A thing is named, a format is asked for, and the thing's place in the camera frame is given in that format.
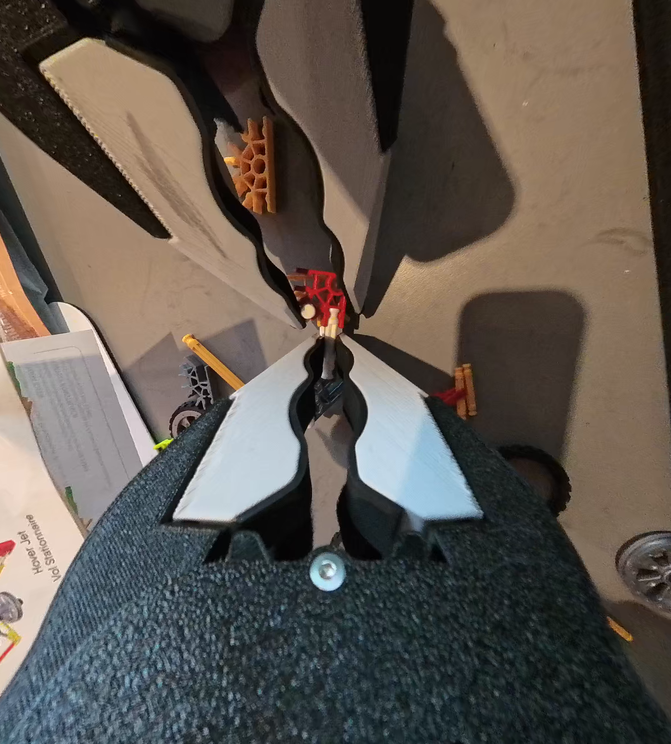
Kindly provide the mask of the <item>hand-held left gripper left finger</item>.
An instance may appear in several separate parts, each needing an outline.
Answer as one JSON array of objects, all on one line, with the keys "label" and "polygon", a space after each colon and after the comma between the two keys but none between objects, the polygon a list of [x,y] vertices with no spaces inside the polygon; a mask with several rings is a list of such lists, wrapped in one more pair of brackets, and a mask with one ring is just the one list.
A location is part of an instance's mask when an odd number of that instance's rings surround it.
[{"label": "hand-held left gripper left finger", "polygon": [[173,513],[175,522],[240,524],[290,493],[309,462],[320,341],[303,341],[230,398]]}]

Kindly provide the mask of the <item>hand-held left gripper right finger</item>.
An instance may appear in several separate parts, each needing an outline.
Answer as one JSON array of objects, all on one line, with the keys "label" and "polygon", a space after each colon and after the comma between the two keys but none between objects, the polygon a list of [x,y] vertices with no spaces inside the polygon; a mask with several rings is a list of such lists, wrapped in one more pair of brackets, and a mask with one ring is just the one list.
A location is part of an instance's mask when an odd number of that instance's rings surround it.
[{"label": "hand-held left gripper right finger", "polygon": [[347,511],[360,532],[422,532],[481,510],[428,404],[411,381],[348,336],[338,360],[355,439]]}]

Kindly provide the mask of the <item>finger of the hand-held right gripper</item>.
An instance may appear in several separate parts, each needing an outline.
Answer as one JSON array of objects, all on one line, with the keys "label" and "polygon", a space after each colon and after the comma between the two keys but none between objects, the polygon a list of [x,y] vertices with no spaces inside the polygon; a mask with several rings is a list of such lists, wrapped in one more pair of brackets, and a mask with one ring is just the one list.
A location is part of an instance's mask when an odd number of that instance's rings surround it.
[{"label": "finger of the hand-held right gripper", "polygon": [[169,232],[169,245],[289,326],[304,327],[259,227],[223,197],[206,126],[163,71],[83,39],[39,71]]},{"label": "finger of the hand-held right gripper", "polygon": [[340,244],[345,290],[362,312],[390,154],[378,139],[361,4],[266,1],[256,44],[276,101],[314,149],[323,221]]}]

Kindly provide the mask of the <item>red connector with white rod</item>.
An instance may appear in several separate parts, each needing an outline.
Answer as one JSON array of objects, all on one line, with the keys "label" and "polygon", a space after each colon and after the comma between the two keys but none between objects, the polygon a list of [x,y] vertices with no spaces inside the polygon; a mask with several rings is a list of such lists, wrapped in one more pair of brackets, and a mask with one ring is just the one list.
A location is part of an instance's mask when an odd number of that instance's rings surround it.
[{"label": "red connector with white rod", "polygon": [[288,274],[287,279],[289,283],[304,284],[309,302],[318,310],[317,318],[306,322],[314,324],[322,338],[337,339],[347,320],[347,298],[340,288],[337,274],[318,269],[298,269]]}]

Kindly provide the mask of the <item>long yellow toy rod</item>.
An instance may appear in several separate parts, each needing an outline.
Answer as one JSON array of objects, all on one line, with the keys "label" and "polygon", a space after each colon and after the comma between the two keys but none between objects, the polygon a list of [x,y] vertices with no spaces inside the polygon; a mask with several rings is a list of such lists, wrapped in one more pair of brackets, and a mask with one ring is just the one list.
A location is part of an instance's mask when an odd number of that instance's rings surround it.
[{"label": "long yellow toy rod", "polygon": [[244,386],[243,381],[237,377],[220,359],[218,359],[213,353],[206,349],[200,340],[196,339],[192,334],[186,334],[182,338],[182,342],[188,347],[188,349],[195,354],[200,360],[210,367],[227,385],[229,385],[234,391],[239,390]]}]

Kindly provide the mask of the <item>black toy tyre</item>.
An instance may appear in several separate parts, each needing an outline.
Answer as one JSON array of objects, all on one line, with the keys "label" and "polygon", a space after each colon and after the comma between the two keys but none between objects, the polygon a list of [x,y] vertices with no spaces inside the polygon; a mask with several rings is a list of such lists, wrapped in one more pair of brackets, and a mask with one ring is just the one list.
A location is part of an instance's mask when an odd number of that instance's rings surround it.
[{"label": "black toy tyre", "polygon": [[499,455],[545,501],[558,518],[571,500],[571,480],[563,466],[549,453],[530,445],[506,445]]}]

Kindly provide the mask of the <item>silver toy wheel hub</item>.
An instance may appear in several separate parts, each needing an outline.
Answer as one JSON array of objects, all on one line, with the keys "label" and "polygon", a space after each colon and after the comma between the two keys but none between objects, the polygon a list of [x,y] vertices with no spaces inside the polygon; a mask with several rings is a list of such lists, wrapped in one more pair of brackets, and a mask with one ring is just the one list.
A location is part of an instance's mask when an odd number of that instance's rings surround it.
[{"label": "silver toy wheel hub", "polygon": [[620,546],[615,566],[636,598],[671,613],[671,531],[652,531],[630,538]]}]

